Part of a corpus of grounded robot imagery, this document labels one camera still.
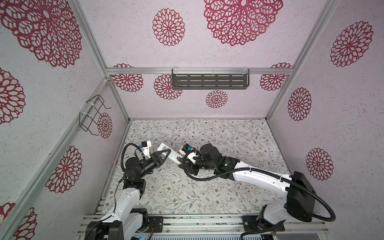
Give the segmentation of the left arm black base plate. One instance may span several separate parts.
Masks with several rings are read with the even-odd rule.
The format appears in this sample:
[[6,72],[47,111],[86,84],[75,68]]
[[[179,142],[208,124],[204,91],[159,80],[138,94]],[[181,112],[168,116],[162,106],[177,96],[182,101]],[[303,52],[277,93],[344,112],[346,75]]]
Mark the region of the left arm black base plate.
[[162,233],[164,225],[163,216],[149,216],[143,218],[143,224],[138,233]]

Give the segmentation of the white remote control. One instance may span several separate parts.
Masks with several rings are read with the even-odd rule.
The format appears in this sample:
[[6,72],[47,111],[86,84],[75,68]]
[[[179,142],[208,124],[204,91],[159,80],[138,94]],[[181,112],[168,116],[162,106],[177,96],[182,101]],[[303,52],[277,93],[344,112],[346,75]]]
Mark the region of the white remote control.
[[[171,148],[167,146],[165,143],[161,143],[160,146],[157,148],[157,151],[165,150],[165,149],[171,149]],[[175,150],[171,149],[171,153],[167,158],[167,160],[171,160],[175,164],[181,165],[183,156],[180,153],[176,152]]]

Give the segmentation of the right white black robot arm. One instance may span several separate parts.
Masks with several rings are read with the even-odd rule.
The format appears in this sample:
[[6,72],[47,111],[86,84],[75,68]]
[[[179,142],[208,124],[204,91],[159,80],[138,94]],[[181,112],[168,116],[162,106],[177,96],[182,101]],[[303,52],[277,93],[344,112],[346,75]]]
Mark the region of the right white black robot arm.
[[296,172],[291,176],[254,168],[236,158],[223,156],[212,144],[205,144],[199,150],[185,144],[180,153],[182,168],[192,177],[200,170],[210,170],[216,177],[253,184],[277,194],[280,201],[262,207],[257,218],[261,229],[290,218],[312,221],[315,191],[303,174]]

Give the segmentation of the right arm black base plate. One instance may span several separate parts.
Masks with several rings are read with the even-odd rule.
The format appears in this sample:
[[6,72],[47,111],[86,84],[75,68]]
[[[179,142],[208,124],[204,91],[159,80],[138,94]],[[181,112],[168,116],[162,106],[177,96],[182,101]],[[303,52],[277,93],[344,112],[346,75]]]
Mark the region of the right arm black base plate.
[[281,224],[271,224],[268,221],[260,218],[258,215],[242,216],[245,232],[284,232],[285,226]]

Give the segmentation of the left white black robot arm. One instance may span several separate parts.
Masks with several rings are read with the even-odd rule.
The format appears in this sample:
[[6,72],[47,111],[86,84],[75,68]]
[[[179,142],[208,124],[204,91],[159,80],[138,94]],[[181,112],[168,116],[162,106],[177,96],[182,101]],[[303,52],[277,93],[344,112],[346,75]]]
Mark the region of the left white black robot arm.
[[115,199],[115,206],[96,222],[86,228],[85,240],[136,240],[135,234],[157,232],[145,208],[136,208],[142,198],[146,180],[144,176],[159,168],[171,154],[170,149],[150,154],[149,159],[131,157],[126,161],[121,181],[124,183],[121,196]]

